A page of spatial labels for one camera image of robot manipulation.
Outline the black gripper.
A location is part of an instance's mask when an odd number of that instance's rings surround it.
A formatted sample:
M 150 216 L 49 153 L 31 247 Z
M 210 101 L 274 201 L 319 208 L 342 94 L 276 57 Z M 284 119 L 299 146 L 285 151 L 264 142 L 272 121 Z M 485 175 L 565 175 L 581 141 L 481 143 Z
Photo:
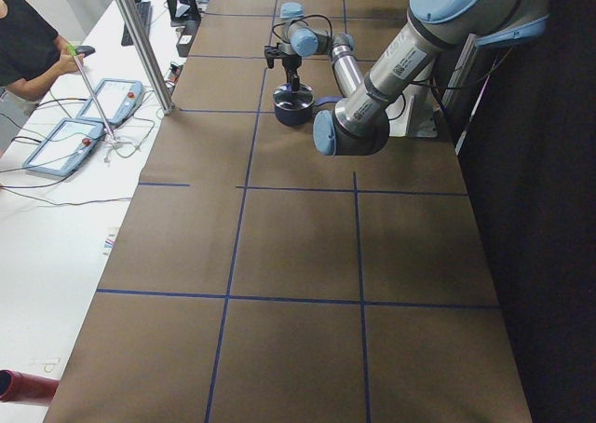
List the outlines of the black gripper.
M 301 66 L 301 57 L 297 54 L 285 55 L 282 57 L 282 65 L 291 91 L 297 91 L 299 78 L 298 69 Z

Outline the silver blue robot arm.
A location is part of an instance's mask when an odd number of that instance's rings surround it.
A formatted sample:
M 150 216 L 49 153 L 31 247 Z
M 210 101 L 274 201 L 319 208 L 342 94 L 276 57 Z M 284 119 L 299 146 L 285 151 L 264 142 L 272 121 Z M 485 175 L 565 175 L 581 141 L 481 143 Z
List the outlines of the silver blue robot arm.
M 281 35 L 264 49 L 269 67 L 280 60 L 285 84 L 277 92 L 285 99 L 276 106 L 278 120 L 299 124 L 283 108 L 297 102 L 301 89 L 297 70 L 304 58 L 328 55 L 343 98 L 333 110 L 316 114 L 313 140 L 325 156 L 368 156 L 381 150 L 389 137 L 387 107 L 411 85 L 435 57 L 460 44 L 470 34 L 478 47 L 503 48 L 528 42 L 546 29 L 549 0 L 409 0 L 407 22 L 367 74 L 362 74 L 344 33 L 311 28 L 298 3 L 280 10 Z

